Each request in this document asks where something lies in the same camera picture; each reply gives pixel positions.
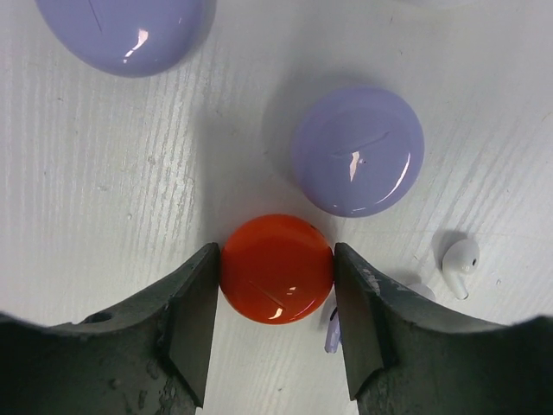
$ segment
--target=white earbud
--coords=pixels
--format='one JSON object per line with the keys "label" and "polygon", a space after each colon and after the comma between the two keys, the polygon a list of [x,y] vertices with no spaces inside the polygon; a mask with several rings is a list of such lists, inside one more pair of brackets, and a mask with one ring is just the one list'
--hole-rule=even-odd
{"label": "white earbud", "polygon": [[449,289],[460,300],[468,298],[468,291],[462,276],[473,274],[480,262],[480,249],[472,239],[453,244],[442,260],[443,279]]}

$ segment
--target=small hole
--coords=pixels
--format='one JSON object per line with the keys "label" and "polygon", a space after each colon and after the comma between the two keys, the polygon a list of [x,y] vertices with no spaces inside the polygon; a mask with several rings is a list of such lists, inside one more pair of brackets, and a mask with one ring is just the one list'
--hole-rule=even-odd
{"label": "small hole", "polygon": [[111,320],[113,316],[106,311],[100,311],[99,313],[88,316],[81,324],[91,324],[94,322],[107,322]]}

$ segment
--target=white surface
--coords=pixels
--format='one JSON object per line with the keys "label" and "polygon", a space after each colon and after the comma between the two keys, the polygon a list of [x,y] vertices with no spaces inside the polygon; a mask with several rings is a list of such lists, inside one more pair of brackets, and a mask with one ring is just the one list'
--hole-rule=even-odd
{"label": "white surface", "polygon": [[433,7],[436,9],[452,9],[453,7],[464,6],[479,0],[400,0],[406,3],[422,7]]}
{"label": "white surface", "polygon": [[[392,0],[219,1],[178,68],[127,80],[89,68],[34,4],[0,2],[0,306],[78,321],[223,242],[258,214],[297,214],[397,278],[496,322],[553,313],[553,2],[448,11]],[[394,208],[340,220],[290,180],[302,109],[365,80],[402,95],[426,133]],[[447,230],[480,243],[465,302],[435,267]],[[248,322],[221,297],[204,414],[354,414],[321,312]]]}

